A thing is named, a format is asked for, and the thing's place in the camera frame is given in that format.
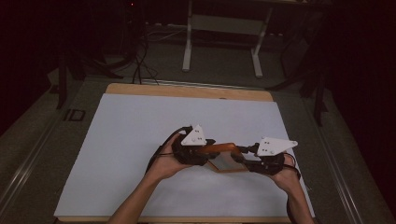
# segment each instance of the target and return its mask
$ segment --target table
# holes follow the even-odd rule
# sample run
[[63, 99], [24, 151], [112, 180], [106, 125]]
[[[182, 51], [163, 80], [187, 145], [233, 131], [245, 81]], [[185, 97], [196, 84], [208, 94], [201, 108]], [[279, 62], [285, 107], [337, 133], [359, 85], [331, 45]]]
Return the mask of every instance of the table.
[[[128, 106], [131, 100], [131, 97], [128, 97], [128, 95], [134, 95], [134, 100], [137, 100], [136, 102], [140, 103], [137, 104], [134, 102], [132, 106]], [[267, 102], [269, 105], [268, 110], [256, 110], [256, 115], [263, 114], [264, 116], [270, 116], [267, 123], [265, 123], [268, 125], [268, 129], [270, 129], [267, 132], [268, 134], [274, 137], [279, 137], [280, 135], [287, 137], [277, 106], [274, 106], [275, 103], [273, 103], [271, 94], [266, 91], [111, 84], [108, 86], [106, 94], [101, 100], [101, 104], [99, 105], [92, 121], [91, 128], [87, 133], [86, 140], [84, 141], [78, 155], [78, 159], [66, 182], [61, 200], [55, 211], [55, 216], [57, 218], [61, 221], [106, 221], [126, 196], [132, 192], [134, 184], [137, 184], [144, 173], [143, 171], [146, 168], [146, 161], [149, 160], [153, 151], [136, 151], [131, 148], [135, 148], [134, 146], [136, 144], [137, 146], [144, 146], [146, 144], [145, 136], [147, 134], [144, 134], [144, 132], [150, 133], [153, 136], [159, 136], [163, 134], [163, 132], [159, 132], [158, 130], [164, 126], [166, 127], [165, 124], [173, 123], [172, 120], [167, 118], [158, 118], [158, 113], [156, 111], [158, 111], [157, 109], [159, 107], [154, 106], [155, 108], [153, 108], [153, 105], [148, 103], [148, 101], [151, 100], [160, 100], [163, 102], [164, 105], [161, 106], [163, 111], [167, 110], [167, 106], [174, 108], [174, 105], [171, 105], [174, 103], [174, 100], [177, 100], [177, 104], [179, 101], [183, 101], [183, 105], [186, 107], [196, 106], [192, 111], [199, 108], [201, 105], [206, 103], [212, 104], [213, 102], [217, 105], [258, 105], [260, 108], [263, 108], [262, 102]], [[126, 108], [122, 113], [125, 113], [126, 115], [130, 114], [131, 117], [121, 116], [118, 111], [121, 111], [122, 109], [111, 110], [114, 108], [112, 107], [114, 105], [120, 106], [120, 108]], [[151, 123], [149, 121], [139, 123], [145, 118], [139, 117], [139, 119], [133, 119], [134, 115], [136, 116], [136, 110], [139, 109], [142, 109], [144, 113], [153, 114], [153, 116], [147, 115], [146, 117], [148, 120], [151, 120]], [[210, 112], [209, 109], [205, 112], [208, 114], [219, 112], [220, 114], [224, 113], [223, 111]], [[214, 124], [216, 127], [223, 123], [223, 120], [224, 118], [220, 117], [218, 117], [216, 122], [209, 120], [210, 122], [204, 124], [204, 128], [208, 131], [208, 134], [211, 134], [210, 131], [213, 130], [213, 127], [210, 127], [211, 124]], [[252, 127], [255, 124], [261, 125], [260, 121], [255, 119], [251, 121], [253, 123], [249, 123], [249, 127]], [[123, 130], [123, 126], [131, 128], [131, 125], [129, 125], [128, 122], [132, 123], [134, 125], [133, 128], [137, 129], [138, 132], [120, 132], [120, 130], [117, 130], [118, 128]], [[111, 138], [103, 135], [103, 133], [111, 135], [111, 132], [116, 132]], [[247, 130], [232, 130], [231, 133], [237, 134], [237, 137], [232, 136], [232, 139], [237, 143], [241, 143], [242, 141], [251, 143], [255, 140], [255, 136], [240, 134], [247, 132]], [[142, 133], [142, 135], [139, 135], [134, 139], [134, 141], [132, 141], [131, 138], [134, 138], [134, 135], [137, 133]], [[163, 141], [165, 135], [153, 138], [159, 138], [157, 139], [159, 143], [151, 143], [151, 141], [148, 141], [149, 148], [154, 148], [158, 146], [158, 144], [161, 144], [160, 142]], [[222, 142], [222, 139], [224, 139], [224, 136], [222, 136], [221, 133], [216, 134], [216, 140], [219, 140], [219, 143]], [[136, 141], [143, 141], [144, 144], [136, 143]], [[254, 190], [256, 189], [256, 186], [261, 186], [265, 191], [262, 192]], [[210, 202], [210, 200], [213, 198], [216, 199], [217, 197], [221, 198], [221, 202], [219, 200], [216, 202]], [[180, 200], [182, 201], [183, 198], [186, 198], [189, 203], [180, 203]], [[237, 205], [236, 207], [230, 205], [230, 202], [232, 203], [233, 200], [236, 200], [234, 202]], [[243, 204], [247, 202], [249, 204], [259, 203], [263, 205], [252, 205], [251, 207], [246, 208]], [[261, 175], [254, 173], [216, 175], [216, 173], [206, 170], [205, 167], [198, 166], [183, 170], [171, 179], [164, 180], [156, 189], [150, 201], [148, 201], [148, 205], [142, 213], [142, 217], [139, 221], [286, 222], [289, 219], [286, 216], [285, 202], [286, 194], [278, 189], [269, 178], [262, 178]], [[222, 204], [223, 208], [218, 208], [217, 203]], [[201, 214], [201, 211], [197, 211], [195, 209], [195, 204], [203, 204], [205, 206], [201, 208], [203, 209]], [[223, 216], [217, 216], [217, 212], [212, 212], [211, 215], [206, 217], [206, 213], [210, 213], [212, 211], [210, 206], [214, 206], [215, 210], [219, 209], [219, 212], [223, 214]], [[183, 213], [184, 216], [181, 215], [179, 211], [175, 211], [177, 210], [176, 208], [182, 210], [186, 209], [185, 213]], [[269, 209], [271, 214], [278, 215], [272, 217], [263, 216], [262, 209]], [[156, 216], [151, 217], [150, 214], [153, 213], [156, 214]], [[238, 216], [238, 214], [245, 213], [256, 215], [260, 214], [260, 216]]]
[[262, 41], [265, 37], [265, 32], [268, 27], [268, 23], [271, 20], [273, 10], [276, 6], [291, 5], [297, 7], [313, 8], [314, 10], [323, 10], [330, 5], [329, 0], [320, 1], [296, 1], [296, 0], [252, 0], [258, 3], [265, 3], [269, 6], [266, 11], [264, 21], [244, 20], [236, 18], [225, 18], [207, 15], [198, 15], [192, 12], [192, 0], [189, 0], [188, 7], [188, 19], [187, 19], [187, 41], [186, 48], [184, 51], [183, 58], [183, 72], [190, 71], [191, 63], [191, 32], [192, 29], [216, 31], [224, 33], [234, 33], [243, 35], [256, 35], [258, 37], [257, 44], [251, 49], [251, 58], [253, 61], [253, 67], [255, 76], [262, 77], [262, 66], [260, 64], [259, 52], [262, 46]]

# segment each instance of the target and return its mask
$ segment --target dark background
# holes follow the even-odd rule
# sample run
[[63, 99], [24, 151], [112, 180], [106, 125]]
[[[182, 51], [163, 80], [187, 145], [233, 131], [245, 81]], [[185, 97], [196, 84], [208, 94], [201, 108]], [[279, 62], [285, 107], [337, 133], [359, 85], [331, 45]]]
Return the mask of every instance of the dark background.
[[[91, 57], [100, 57], [105, 49], [114, 49], [105, 47], [98, 37], [98, 20], [89, 11], [88, 3], [49, 0], [2, 3], [0, 134], [50, 87], [46, 75], [58, 66], [60, 36], [67, 36]], [[391, 179], [396, 158], [393, 140], [396, 136], [396, 1], [350, 0], [333, 4], [314, 49], [322, 53], [332, 68], [326, 80], [327, 88], [332, 91], [375, 182], [396, 216], [396, 181]], [[106, 14], [102, 10], [106, 8], [104, 5], [96, 9]], [[107, 15], [114, 24], [123, 20], [120, 6], [108, 7], [115, 11]], [[146, 1], [147, 21], [185, 23], [186, 7], [184, 0]], [[238, 14], [221, 11], [220, 7], [216, 11]], [[282, 25], [287, 20], [285, 14], [277, 13], [270, 27], [274, 33], [287, 27]]]

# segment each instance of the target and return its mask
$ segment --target white sheet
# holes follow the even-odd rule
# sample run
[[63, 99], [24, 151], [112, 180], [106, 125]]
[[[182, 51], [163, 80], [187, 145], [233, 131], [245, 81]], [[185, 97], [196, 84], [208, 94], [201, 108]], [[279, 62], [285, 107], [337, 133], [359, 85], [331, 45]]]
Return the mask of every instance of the white sheet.
[[[273, 102], [104, 94], [54, 215], [111, 216], [158, 146], [190, 124], [200, 124], [217, 143], [288, 139]], [[194, 166], [160, 183], [142, 217], [286, 217], [286, 200], [263, 175]]]

